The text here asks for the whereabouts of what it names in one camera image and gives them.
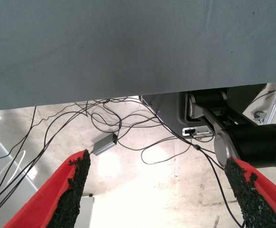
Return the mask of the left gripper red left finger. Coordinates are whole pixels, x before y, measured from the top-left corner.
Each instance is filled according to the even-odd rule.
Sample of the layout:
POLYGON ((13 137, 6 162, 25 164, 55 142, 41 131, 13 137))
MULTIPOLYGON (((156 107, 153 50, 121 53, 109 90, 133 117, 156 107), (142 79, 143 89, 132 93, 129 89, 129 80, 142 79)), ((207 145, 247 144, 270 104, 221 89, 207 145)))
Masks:
POLYGON ((90 165, 88 150, 69 156, 4 227, 73 228, 90 165))

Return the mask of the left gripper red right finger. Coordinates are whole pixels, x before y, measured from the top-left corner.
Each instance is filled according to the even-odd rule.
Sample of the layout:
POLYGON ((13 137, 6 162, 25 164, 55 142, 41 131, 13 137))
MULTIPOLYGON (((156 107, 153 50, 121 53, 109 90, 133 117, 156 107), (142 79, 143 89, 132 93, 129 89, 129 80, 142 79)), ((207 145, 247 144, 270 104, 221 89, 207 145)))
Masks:
POLYGON ((225 174, 248 228, 276 228, 276 185, 256 168, 229 157, 225 174))

